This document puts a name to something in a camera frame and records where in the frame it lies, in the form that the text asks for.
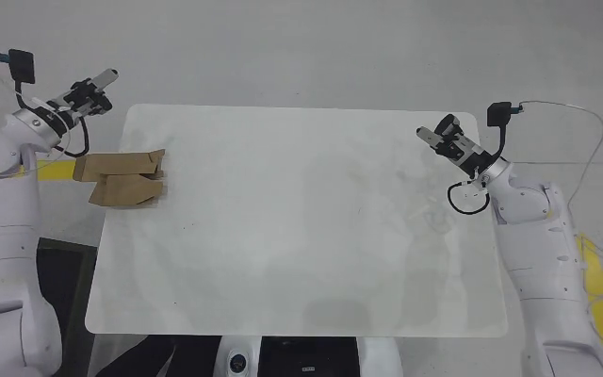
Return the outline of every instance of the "white tabletop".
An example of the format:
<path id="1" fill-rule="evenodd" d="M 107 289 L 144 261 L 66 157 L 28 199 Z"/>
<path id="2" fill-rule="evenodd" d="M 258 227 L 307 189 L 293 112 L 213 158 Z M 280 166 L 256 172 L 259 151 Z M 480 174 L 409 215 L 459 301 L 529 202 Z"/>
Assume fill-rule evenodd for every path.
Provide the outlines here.
<path id="1" fill-rule="evenodd" d="M 446 114 L 132 107 L 121 151 L 166 148 L 166 189 L 107 211 L 88 329 L 503 335 L 490 212 L 450 208 L 466 177 L 415 134 Z M 475 118 L 456 115 L 477 141 Z"/>

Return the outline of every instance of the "white cable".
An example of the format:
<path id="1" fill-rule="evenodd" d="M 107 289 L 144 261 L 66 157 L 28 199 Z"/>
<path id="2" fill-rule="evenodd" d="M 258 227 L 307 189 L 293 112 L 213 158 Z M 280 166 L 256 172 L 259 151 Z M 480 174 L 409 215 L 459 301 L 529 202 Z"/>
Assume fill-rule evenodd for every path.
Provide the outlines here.
<path id="1" fill-rule="evenodd" d="M 21 93 L 19 93 L 18 91 L 16 91 L 15 89 L 12 88 L 11 85 L 8 84 L 8 82 L 6 82 L 2 77 L 0 77 L 0 83 L 2 85 L 4 85 L 6 88 L 8 88 L 10 91 L 14 92 L 16 95 L 20 96 L 21 98 L 23 98 L 24 100 L 27 100 L 28 102 L 34 103 L 34 104 L 38 104 L 41 105 L 41 103 L 44 103 L 43 101 L 37 99 L 37 98 L 29 98 L 25 95 L 22 95 Z M 67 131 L 67 145 L 65 145 L 65 147 L 63 148 L 63 150 L 60 152 L 60 154 L 57 156 L 57 158 L 51 160 L 49 163 L 39 166 L 36 169 L 29 169 L 23 172 L 14 172 L 11 174 L 0 174 L 0 178 L 9 178 L 11 176 L 16 176 L 16 175 L 25 175 L 27 173 L 30 172 L 36 172 L 40 169 L 43 169 L 47 166 L 50 166 L 52 164 L 54 164 L 55 162 L 57 162 L 61 157 L 63 157 L 65 155 L 65 151 L 67 151 L 67 148 L 69 148 L 69 144 L 72 142 L 72 130 L 69 128 L 69 126 L 65 123 L 65 121 L 63 120 L 63 118 L 57 114 L 57 112 L 51 108 L 50 106 L 48 106 L 46 103 L 44 103 L 43 105 L 44 108 L 46 108 L 48 111 L 50 111 L 53 115 L 55 115 L 57 118 L 60 119 L 60 121 L 63 123 L 63 125 L 65 126 L 65 130 Z"/>
<path id="2" fill-rule="evenodd" d="M 595 113 L 594 111 L 591 111 L 591 110 L 589 110 L 587 108 L 584 108 L 584 107 L 579 107 L 579 106 L 576 106 L 576 105 L 569 105 L 569 104 L 562 104 L 560 102 L 538 101 L 538 100 L 521 101 L 519 103 L 519 105 L 521 107 L 524 104 L 557 105 L 557 106 L 574 108 L 574 109 L 580 110 L 580 111 L 585 111 L 585 112 L 587 112 L 587 113 L 595 116 L 599 120 L 599 122 L 601 123 L 601 127 L 603 127 L 603 118 L 601 118 L 601 116 L 599 114 Z M 593 159 L 595 158 L 596 153 L 599 151 L 599 148 L 601 147 L 601 144 L 603 144 L 603 134 L 601 134 L 601 139 L 599 139 L 599 143 L 596 145 L 595 149 L 591 153 L 591 156 L 589 157 L 588 161 L 586 162 L 586 167 L 584 167 L 584 170 L 582 171 L 582 176 L 580 177 L 580 179 L 578 181 L 578 185 L 576 186 L 576 189 L 574 190 L 574 192 L 572 193 L 572 196 L 570 196 L 569 200 L 567 201 L 567 207 L 568 208 L 572 204 L 572 200 L 574 200 L 574 197 L 576 196 L 576 194 L 578 193 L 578 191 L 582 187 L 582 182 L 584 181 L 584 177 L 586 176 L 586 172 L 588 171 L 588 168 L 591 166 L 591 163 L 593 163 Z"/>

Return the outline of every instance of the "gray floor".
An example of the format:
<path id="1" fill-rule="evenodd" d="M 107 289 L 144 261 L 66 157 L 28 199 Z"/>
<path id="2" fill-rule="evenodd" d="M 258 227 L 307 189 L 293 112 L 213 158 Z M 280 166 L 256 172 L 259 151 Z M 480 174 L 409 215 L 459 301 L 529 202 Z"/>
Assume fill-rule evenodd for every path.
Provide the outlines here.
<path id="1" fill-rule="evenodd" d="M 4 0 L 0 50 L 36 53 L 39 83 L 25 91 L 40 98 L 106 67 L 120 71 L 109 89 L 115 109 L 90 120 L 93 151 L 117 149 L 136 103 L 467 111 L 496 148 L 484 126 L 495 101 L 603 113 L 602 19 L 598 0 Z M 14 108 L 0 90 L 0 113 Z M 505 155 L 569 195 L 600 134 L 587 115 L 534 106 L 513 119 Z M 597 164 L 574 205 L 579 229 L 598 242 L 601 185 Z M 90 190 L 43 183 L 46 237 L 98 244 L 104 212 L 87 205 Z M 406 375 L 519 375 L 523 325 L 506 275 L 503 283 L 509 334 L 407 339 Z M 105 337 L 92 368 L 127 340 Z"/>

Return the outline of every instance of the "black cable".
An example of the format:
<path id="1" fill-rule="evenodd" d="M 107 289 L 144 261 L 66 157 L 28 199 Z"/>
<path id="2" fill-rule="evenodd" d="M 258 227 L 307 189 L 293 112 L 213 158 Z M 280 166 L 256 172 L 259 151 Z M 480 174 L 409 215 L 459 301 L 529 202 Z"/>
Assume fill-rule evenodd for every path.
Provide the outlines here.
<path id="1" fill-rule="evenodd" d="M 475 214 L 478 214 L 478 213 L 482 212 L 484 209 L 486 209 L 488 207 L 488 205 L 490 204 L 490 194 L 487 193 L 487 192 L 486 192 L 486 203 L 480 209 L 476 209 L 475 211 L 465 212 L 465 211 L 459 209 L 456 205 L 454 205 L 454 203 L 452 202 L 452 198 L 450 197 L 452 189 L 458 188 L 463 183 L 465 183 L 465 182 L 457 182 L 457 183 L 455 183 L 454 185 L 452 185 L 452 186 L 450 186 L 448 188 L 448 202 L 450 203 L 450 205 L 452 206 L 452 208 L 454 208 L 455 211 L 457 211 L 458 213 L 461 213 L 463 215 L 475 215 Z M 466 183 L 468 185 L 470 185 L 472 182 L 471 181 L 466 181 Z"/>
<path id="2" fill-rule="evenodd" d="M 500 137 L 499 137 L 499 141 L 498 141 L 498 150 L 492 156 L 492 163 L 495 163 L 498 160 L 500 155 L 502 155 L 502 150 L 505 149 L 505 141 L 507 139 L 507 126 L 502 125 L 499 128 L 500 128 Z"/>
<path id="3" fill-rule="evenodd" d="M 29 107 L 23 100 L 23 97 L 21 96 L 22 94 L 22 88 L 21 88 L 22 82 L 21 81 L 15 81 L 15 91 L 19 94 L 15 94 L 17 96 L 17 104 L 19 104 L 20 108 L 26 108 L 29 111 L 33 111 L 33 108 Z"/>
<path id="4" fill-rule="evenodd" d="M 84 132 L 84 150 L 76 154 L 65 151 L 65 156 L 78 158 L 81 156 L 85 156 L 90 151 L 90 138 L 88 135 L 88 127 L 86 126 L 86 121 L 84 121 L 84 117 L 79 117 L 79 122 L 82 123 L 82 131 Z M 55 147 L 55 149 L 60 152 L 64 151 L 64 149 L 62 147 L 59 147 L 58 145 Z"/>

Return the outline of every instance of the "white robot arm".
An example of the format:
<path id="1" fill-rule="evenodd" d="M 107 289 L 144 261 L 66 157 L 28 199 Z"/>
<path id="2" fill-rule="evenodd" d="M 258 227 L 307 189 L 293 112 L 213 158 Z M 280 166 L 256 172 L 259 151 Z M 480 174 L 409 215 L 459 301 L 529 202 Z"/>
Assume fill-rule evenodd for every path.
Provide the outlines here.
<path id="1" fill-rule="evenodd" d="M 60 367 L 57 316 L 41 296 L 36 267 L 36 152 L 50 152 L 81 117 L 109 111 L 104 88 L 115 79 L 117 71 L 106 70 L 75 83 L 40 107 L 7 115 L 0 128 L 0 376 L 49 376 Z"/>
<path id="2" fill-rule="evenodd" d="M 488 110 L 488 125 L 501 127 L 501 147 L 493 156 L 463 134 L 453 115 L 434 132 L 425 127 L 416 132 L 472 177 L 467 184 L 487 189 L 498 251 L 517 290 L 526 327 L 524 376 L 603 376 L 601 339 L 587 311 L 582 259 L 562 192 L 555 184 L 515 176 L 513 164 L 500 157 L 504 126 L 518 110 L 510 103 Z"/>

